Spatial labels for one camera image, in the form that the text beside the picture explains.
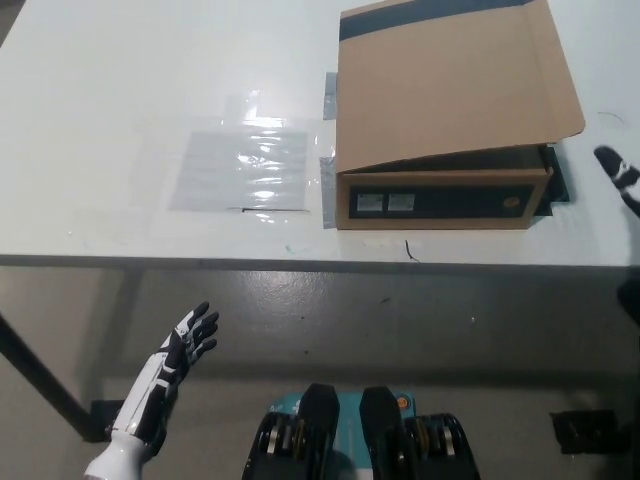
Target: black tape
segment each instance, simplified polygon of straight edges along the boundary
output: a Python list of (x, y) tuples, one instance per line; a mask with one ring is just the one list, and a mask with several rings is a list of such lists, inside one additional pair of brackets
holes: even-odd
[(519, 7), (533, 1), (535, 0), (413, 0), (343, 18), (340, 21), (340, 41), (424, 20)]

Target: black metal stand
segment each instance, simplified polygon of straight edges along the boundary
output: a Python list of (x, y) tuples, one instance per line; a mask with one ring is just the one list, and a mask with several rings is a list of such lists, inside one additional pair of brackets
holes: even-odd
[(0, 315), (0, 353), (86, 442), (109, 440), (120, 401), (95, 401), (87, 412)]

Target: gray floor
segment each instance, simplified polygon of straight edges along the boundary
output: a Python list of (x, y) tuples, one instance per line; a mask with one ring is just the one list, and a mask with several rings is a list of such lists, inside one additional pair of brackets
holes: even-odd
[[(0, 0), (0, 39), (19, 7)], [(270, 402), (313, 380), (386, 383), (413, 391), (421, 413), (455, 413), (484, 479), (623, 479), (624, 457), (560, 455), (549, 419), (596, 407), (630, 418), (637, 332), (615, 304), (619, 281), (5, 267), (0, 308), (85, 405), (124, 396), (195, 304), (220, 310), (219, 348), (184, 384), (149, 479), (239, 478)], [(0, 378), (0, 479), (81, 478), (103, 446), (80, 441), (1, 357)]]

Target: white table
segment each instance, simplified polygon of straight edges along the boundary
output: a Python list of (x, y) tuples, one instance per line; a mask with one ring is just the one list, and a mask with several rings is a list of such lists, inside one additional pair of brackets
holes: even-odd
[[(592, 154), (609, 144), (631, 161), (637, 156), (637, 0), (550, 0), (587, 121), (583, 134), (558, 147), (573, 202), (554, 206), (553, 217), (513, 232), (325, 229), (319, 158), (332, 155), (335, 138), (334, 122), (322, 120), (325, 74), (337, 69), (340, 11), (366, 3), (28, 0), (0, 49), (0, 263), (339, 271), (640, 265), (632, 251), (640, 222)], [(191, 150), (194, 135), (205, 134), (215, 150), (216, 140), (247, 133), (238, 119), (274, 136), (306, 135), (304, 211), (220, 203), (239, 186), (211, 172), (207, 179), (223, 193), (217, 203), (176, 208), (185, 165), (202, 153)], [(207, 159), (215, 167), (228, 157)], [(0, 326), (3, 353), (85, 438), (101, 439), (8, 324)]]

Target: robotic arm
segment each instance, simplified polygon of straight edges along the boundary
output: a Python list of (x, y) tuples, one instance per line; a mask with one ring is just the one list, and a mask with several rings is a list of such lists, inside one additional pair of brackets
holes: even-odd
[(204, 352), (216, 346), (218, 312), (207, 302), (182, 319), (138, 375), (113, 424), (111, 443), (94, 459), (85, 480), (140, 480), (142, 466), (158, 454), (178, 386)]

